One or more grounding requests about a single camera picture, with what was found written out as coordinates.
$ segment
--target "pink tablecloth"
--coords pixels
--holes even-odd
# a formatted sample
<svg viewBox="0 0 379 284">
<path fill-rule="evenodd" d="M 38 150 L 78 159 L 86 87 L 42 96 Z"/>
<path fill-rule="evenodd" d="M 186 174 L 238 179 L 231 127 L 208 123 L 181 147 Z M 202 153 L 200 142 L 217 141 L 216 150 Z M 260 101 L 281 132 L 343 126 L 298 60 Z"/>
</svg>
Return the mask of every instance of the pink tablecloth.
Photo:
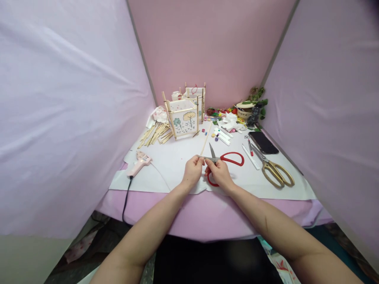
<svg viewBox="0 0 379 284">
<path fill-rule="evenodd" d="M 165 195 L 166 193 L 130 191 L 124 217 L 126 222 L 135 224 Z M 114 219 L 122 220 L 125 196 L 126 191 L 109 190 L 96 210 Z M 333 221 L 318 200 L 265 199 L 265 201 L 282 210 L 303 227 Z M 208 191 L 187 197 L 169 234 L 201 242 L 245 239 L 258 235 L 230 197 Z"/>
</svg>

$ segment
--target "smartphone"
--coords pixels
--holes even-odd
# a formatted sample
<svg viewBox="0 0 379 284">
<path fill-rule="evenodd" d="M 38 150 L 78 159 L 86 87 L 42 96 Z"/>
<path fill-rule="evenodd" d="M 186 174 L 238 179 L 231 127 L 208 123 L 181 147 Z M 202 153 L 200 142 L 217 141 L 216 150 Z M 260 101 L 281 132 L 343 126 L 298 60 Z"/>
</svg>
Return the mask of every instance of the smartphone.
<svg viewBox="0 0 379 284">
<path fill-rule="evenodd" d="M 279 150 L 271 143 L 263 132 L 249 132 L 249 136 L 263 154 L 279 153 Z"/>
</svg>

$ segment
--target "red pen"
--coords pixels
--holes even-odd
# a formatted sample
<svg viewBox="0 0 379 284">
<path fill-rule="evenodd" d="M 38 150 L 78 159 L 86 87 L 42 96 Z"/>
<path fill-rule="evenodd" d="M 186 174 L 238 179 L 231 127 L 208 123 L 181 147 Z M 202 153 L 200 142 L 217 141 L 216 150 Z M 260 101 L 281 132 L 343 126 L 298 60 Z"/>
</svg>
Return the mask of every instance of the red pen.
<svg viewBox="0 0 379 284">
<path fill-rule="evenodd" d="M 250 155 L 251 155 L 251 156 L 254 156 L 254 153 L 253 153 L 253 147 L 251 146 L 250 139 L 248 139 L 248 142 L 249 142 Z"/>
</svg>

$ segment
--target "wooden lantern frame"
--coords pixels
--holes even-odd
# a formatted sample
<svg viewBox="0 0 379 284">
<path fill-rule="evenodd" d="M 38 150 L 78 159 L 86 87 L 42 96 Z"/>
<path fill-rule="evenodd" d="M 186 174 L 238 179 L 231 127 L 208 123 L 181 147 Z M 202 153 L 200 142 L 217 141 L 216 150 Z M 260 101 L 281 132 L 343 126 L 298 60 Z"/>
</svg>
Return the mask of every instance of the wooden lantern frame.
<svg viewBox="0 0 379 284">
<path fill-rule="evenodd" d="M 171 128 L 173 134 L 174 134 L 174 137 L 175 137 L 175 140 L 177 139 L 177 137 L 180 137 L 180 136 L 184 136 L 184 135 L 190 135 L 192 133 L 194 133 L 195 135 L 197 133 L 199 133 L 199 98 L 196 98 L 197 100 L 197 104 L 193 104 L 194 107 L 193 108 L 188 108 L 188 109 L 184 109 L 184 110 L 178 110 L 178 111 L 173 111 L 171 110 L 171 106 L 170 106 L 170 101 L 169 100 L 166 100 L 166 96 L 165 96 L 165 92 L 162 92 L 162 97 L 163 97 L 163 101 L 165 103 L 165 107 L 166 107 L 166 111 L 167 111 L 167 116 L 168 116 L 168 119 L 169 119 L 169 127 Z M 177 113 L 185 113 L 185 112 L 191 112 L 191 111 L 195 111 L 196 110 L 196 131 L 192 131 L 192 132 L 189 132 L 189 133 L 181 133 L 181 134 L 178 134 L 176 132 L 176 129 L 175 129 L 175 125 L 174 125 L 174 121 L 173 121 L 173 114 L 177 114 Z"/>
<path fill-rule="evenodd" d="M 182 94 L 182 91 L 179 88 L 179 92 L 181 94 L 182 99 L 189 99 L 193 102 L 197 101 L 197 103 L 199 103 L 199 100 L 201 100 L 201 122 L 203 122 L 204 121 L 204 112 L 205 112 L 205 90 L 206 90 L 205 82 L 204 82 L 204 87 L 201 88 L 201 95 L 195 93 L 194 94 L 195 97 L 194 97 L 194 95 L 192 95 L 192 92 L 191 92 L 192 88 L 187 87 L 187 82 L 185 82 L 185 88 L 186 88 L 186 90 L 185 90 L 184 94 Z"/>
</svg>

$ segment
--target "red-handled scissors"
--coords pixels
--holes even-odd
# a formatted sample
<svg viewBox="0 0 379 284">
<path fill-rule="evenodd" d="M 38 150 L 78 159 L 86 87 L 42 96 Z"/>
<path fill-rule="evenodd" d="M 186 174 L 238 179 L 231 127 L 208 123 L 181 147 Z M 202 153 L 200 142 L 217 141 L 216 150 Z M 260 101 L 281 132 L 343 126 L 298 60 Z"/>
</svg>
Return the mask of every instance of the red-handled scissors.
<svg viewBox="0 0 379 284">
<path fill-rule="evenodd" d="M 210 152 L 212 154 L 212 158 L 210 157 L 204 157 L 206 159 L 210 159 L 214 164 L 216 164 L 216 162 L 218 160 L 222 160 L 222 161 L 225 161 L 225 162 L 230 162 L 230 163 L 233 163 L 233 164 L 236 164 L 238 166 L 243 166 L 244 163 L 245 163 L 245 159 L 244 159 L 244 156 L 242 156 L 240 153 L 237 153 L 237 152 L 228 152 L 228 153 L 225 153 L 223 154 L 221 157 L 216 157 L 216 155 L 214 154 L 214 151 L 213 151 L 213 148 L 212 148 L 212 145 L 209 143 L 209 146 L 210 146 Z M 225 158 L 226 155 L 229 155 L 229 154 L 237 154 L 241 157 L 242 161 L 240 163 L 236 162 L 236 161 L 233 161 L 231 159 L 228 159 L 228 158 Z M 210 181 L 209 179 L 209 175 L 208 175 L 208 181 L 211 185 L 215 186 L 215 187 L 218 187 L 219 185 L 216 184 L 216 183 L 213 183 Z"/>
</svg>

